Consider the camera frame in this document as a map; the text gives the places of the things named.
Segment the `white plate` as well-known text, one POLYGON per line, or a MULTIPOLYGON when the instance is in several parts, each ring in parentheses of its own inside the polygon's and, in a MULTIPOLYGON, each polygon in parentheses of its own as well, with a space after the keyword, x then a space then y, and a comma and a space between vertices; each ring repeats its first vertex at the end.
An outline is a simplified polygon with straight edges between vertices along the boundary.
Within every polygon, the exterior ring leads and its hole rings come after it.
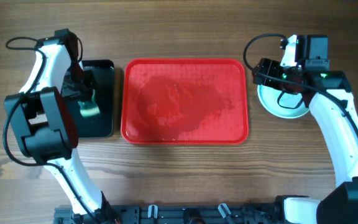
POLYGON ((292 95, 259 85, 257 95, 262 106, 274 116, 285 119, 300 118, 309 112, 305 106, 302 95, 292 95))

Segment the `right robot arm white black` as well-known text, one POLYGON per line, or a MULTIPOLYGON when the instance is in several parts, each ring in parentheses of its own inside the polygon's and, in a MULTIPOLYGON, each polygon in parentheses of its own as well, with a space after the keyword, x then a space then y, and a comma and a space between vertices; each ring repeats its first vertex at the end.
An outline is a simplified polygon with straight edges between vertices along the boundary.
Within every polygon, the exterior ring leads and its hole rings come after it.
POLYGON ((350 83, 331 70, 325 35, 280 35, 281 61, 251 68, 262 106, 280 118, 316 120, 334 167, 336 187, 324 199, 279 196, 273 222, 358 223, 358 115, 350 83))

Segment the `green yellow scrub sponge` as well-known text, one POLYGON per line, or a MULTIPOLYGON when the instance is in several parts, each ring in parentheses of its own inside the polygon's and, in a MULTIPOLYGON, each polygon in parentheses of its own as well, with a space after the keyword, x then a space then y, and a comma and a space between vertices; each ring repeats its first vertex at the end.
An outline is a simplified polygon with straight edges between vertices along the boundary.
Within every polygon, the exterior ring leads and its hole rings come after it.
POLYGON ((78 105, 80 107, 80 114, 84 118, 89 118, 92 116, 98 116, 100 114, 99 106, 96 103, 96 92, 93 90, 91 99, 88 101, 79 101, 78 105))

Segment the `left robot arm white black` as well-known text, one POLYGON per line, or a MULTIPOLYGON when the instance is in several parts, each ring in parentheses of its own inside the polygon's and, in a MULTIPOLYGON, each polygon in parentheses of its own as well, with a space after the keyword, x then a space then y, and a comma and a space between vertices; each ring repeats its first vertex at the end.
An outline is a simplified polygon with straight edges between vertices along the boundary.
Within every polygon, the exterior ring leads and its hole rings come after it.
POLYGON ((26 167, 43 167, 71 203, 57 223, 119 223, 120 216, 91 180, 78 153, 80 139, 114 131, 114 64, 84 60, 81 40, 68 30, 37 39, 36 60, 18 94, 4 100, 26 167))

